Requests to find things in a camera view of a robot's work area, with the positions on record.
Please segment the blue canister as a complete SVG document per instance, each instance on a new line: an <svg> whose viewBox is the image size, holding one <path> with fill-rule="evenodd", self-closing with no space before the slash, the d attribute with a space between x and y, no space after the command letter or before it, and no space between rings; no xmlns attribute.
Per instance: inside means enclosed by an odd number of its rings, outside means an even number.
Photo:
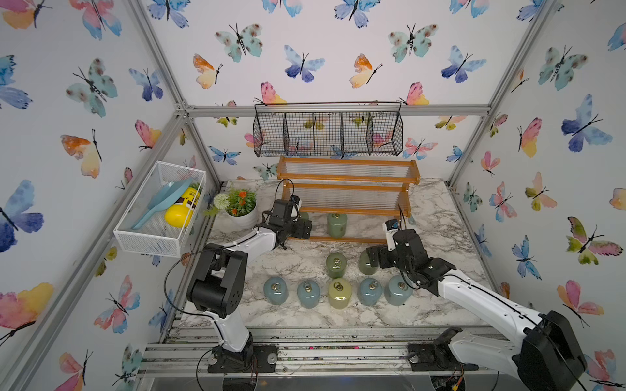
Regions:
<svg viewBox="0 0 626 391"><path fill-rule="evenodd" d="M289 297L288 285L280 276L270 277L263 286L263 292L274 306L282 306Z"/></svg>
<svg viewBox="0 0 626 391"><path fill-rule="evenodd" d="M412 296L413 289L404 281L402 275L394 275L388 281L384 295L392 306L403 306Z"/></svg>
<svg viewBox="0 0 626 391"><path fill-rule="evenodd" d="M362 305L375 306L382 295L383 286L378 280L368 277L361 281L357 296Z"/></svg>
<svg viewBox="0 0 626 391"><path fill-rule="evenodd" d="M305 280L298 285L298 300L305 309L313 309L320 302L320 287L314 280Z"/></svg>

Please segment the yellow canister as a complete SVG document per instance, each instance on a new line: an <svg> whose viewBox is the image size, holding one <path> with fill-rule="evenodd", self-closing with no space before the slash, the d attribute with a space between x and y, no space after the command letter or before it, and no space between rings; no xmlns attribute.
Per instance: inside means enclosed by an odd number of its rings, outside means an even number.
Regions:
<svg viewBox="0 0 626 391"><path fill-rule="evenodd" d="M329 304L336 310L345 309L350 304L352 287L344 278L337 278L329 284Z"/></svg>

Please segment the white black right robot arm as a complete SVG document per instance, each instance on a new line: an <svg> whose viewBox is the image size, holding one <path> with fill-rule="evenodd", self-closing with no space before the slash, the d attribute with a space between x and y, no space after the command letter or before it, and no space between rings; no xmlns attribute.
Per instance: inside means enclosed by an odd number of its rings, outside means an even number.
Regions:
<svg viewBox="0 0 626 391"><path fill-rule="evenodd" d="M530 390L570 390L588 368L569 321L557 311L542 314L475 282L451 262L431 257L414 229L396 219L383 223L386 244L367 249L380 267L399 270L405 285L451 301L500 332L478 337L459 328L442 336L458 363L513 376Z"/></svg>

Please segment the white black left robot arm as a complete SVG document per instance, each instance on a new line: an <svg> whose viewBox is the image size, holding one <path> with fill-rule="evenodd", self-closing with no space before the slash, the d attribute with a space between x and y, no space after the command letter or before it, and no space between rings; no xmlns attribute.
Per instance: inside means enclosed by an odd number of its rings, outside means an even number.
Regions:
<svg viewBox="0 0 626 391"><path fill-rule="evenodd" d="M187 300L202 315L214 321L224 351L251 355L253 337L244 325L238 306L244 293L248 262L293 237L309 239L312 222L300 218L301 199L292 195L288 200L275 200L263 213L264 220L251 233L230 244L207 244L201 252L191 281Z"/></svg>

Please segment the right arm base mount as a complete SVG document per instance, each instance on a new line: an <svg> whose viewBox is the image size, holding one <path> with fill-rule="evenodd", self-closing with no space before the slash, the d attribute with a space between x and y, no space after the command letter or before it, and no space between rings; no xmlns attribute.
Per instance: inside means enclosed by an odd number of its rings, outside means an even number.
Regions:
<svg viewBox="0 0 626 391"><path fill-rule="evenodd" d="M406 359L412 371L478 371L478 365L460 363L450 350L452 338L461 331L460 327L450 327L435 340L409 344Z"/></svg>

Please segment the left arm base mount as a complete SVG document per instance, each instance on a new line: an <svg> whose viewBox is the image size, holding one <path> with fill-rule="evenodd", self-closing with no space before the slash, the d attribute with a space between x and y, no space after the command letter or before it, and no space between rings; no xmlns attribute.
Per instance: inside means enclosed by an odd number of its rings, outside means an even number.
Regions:
<svg viewBox="0 0 626 391"><path fill-rule="evenodd" d="M241 352L231 352L219 346L212 350L209 357L208 373L274 373L278 348L248 342Z"/></svg>

